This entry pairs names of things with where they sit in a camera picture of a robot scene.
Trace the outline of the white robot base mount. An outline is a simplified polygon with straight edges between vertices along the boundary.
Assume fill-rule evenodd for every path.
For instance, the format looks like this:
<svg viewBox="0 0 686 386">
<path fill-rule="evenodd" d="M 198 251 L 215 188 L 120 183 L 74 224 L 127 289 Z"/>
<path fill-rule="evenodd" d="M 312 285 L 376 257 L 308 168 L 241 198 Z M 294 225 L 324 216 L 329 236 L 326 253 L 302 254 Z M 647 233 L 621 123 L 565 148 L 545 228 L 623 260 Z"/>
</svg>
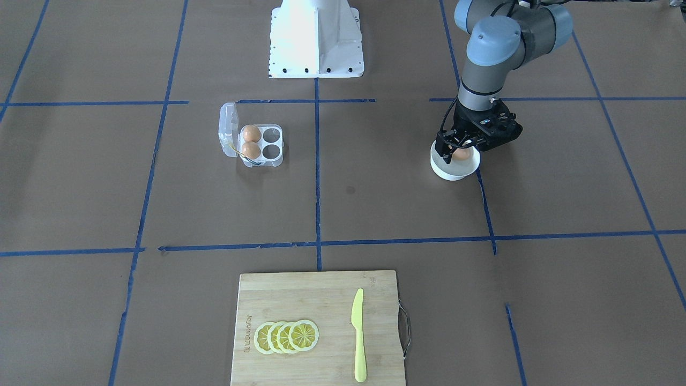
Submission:
<svg viewBox="0 0 686 386">
<path fill-rule="evenodd" d="M 270 78 L 358 78 L 365 73 L 360 13 L 348 1 L 283 1 L 272 10 L 270 22 Z"/>
</svg>

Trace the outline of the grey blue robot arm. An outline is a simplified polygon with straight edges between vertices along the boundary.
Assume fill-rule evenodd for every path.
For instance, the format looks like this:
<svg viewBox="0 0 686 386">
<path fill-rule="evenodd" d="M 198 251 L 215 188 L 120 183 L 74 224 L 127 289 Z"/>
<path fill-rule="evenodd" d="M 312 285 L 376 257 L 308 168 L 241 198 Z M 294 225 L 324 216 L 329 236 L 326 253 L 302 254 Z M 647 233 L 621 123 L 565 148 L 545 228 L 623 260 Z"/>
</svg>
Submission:
<svg viewBox="0 0 686 386">
<path fill-rule="evenodd" d="M 572 15 L 561 3 L 527 8 L 518 1 L 460 1 L 454 19 L 469 40 L 448 109 L 453 125 L 439 129 L 434 146 L 446 165 L 458 150 L 490 151 L 522 134 L 500 98 L 508 73 L 563 46 L 573 32 Z"/>
</svg>

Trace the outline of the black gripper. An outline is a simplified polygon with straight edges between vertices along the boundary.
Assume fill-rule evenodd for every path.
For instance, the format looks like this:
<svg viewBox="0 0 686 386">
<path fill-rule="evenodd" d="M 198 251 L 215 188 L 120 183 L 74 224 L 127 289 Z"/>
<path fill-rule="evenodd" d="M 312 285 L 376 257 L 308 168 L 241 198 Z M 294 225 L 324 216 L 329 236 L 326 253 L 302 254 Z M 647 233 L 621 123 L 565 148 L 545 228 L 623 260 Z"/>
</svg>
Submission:
<svg viewBox="0 0 686 386">
<path fill-rule="evenodd" d="M 500 99 L 482 112 L 459 103 L 453 117 L 454 131 L 438 131 L 436 135 L 435 151 L 447 165 L 460 148 L 469 156 L 476 156 L 514 141 L 524 130 L 516 120 L 517 115 Z"/>
</svg>

